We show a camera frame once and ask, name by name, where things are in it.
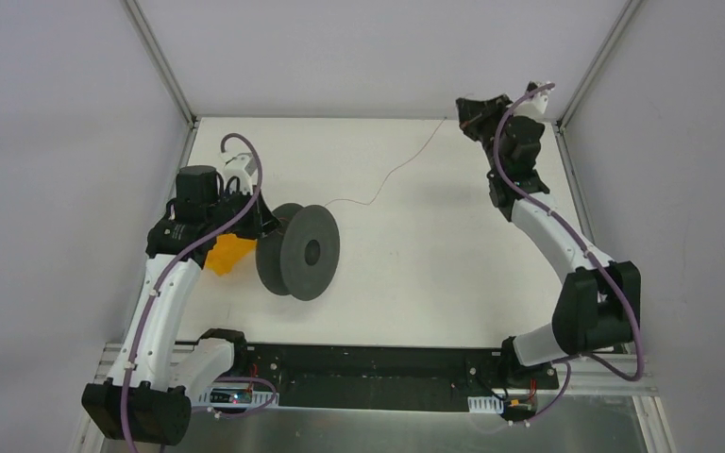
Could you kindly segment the black perforated cable spool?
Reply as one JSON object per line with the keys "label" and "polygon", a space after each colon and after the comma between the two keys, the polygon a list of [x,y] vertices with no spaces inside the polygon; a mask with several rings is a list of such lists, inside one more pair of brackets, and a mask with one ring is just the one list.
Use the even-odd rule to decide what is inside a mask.
{"label": "black perforated cable spool", "polygon": [[340,258],[337,222],[324,206],[286,203],[273,210],[278,226],[257,241],[261,284],[272,294],[311,301],[332,282]]}

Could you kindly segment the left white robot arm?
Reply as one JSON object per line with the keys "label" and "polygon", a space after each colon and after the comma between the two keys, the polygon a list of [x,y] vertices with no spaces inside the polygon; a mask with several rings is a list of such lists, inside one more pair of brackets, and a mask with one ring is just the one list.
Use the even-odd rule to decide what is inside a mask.
{"label": "left white robot arm", "polygon": [[220,375],[243,379],[250,357],[239,334],[198,340],[171,363],[186,303],[223,233],[258,239],[276,225],[261,196],[261,170],[181,168],[176,194],[149,230],[143,287],[119,355],[101,383],[88,384],[81,403],[106,438],[129,445],[177,445],[190,424],[194,399]]}

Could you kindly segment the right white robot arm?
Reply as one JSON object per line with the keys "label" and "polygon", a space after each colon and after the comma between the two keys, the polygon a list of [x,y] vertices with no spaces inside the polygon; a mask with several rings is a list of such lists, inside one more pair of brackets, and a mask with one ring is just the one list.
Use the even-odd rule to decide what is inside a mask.
{"label": "right white robot arm", "polygon": [[600,251],[567,222],[535,168],[546,128],[532,116],[547,101],[544,94],[519,104],[506,95],[455,101],[460,130],[489,162],[493,205],[530,238],[562,283],[549,323],[502,344],[498,374],[513,387],[532,379],[539,365],[633,342],[640,328],[638,268]]}

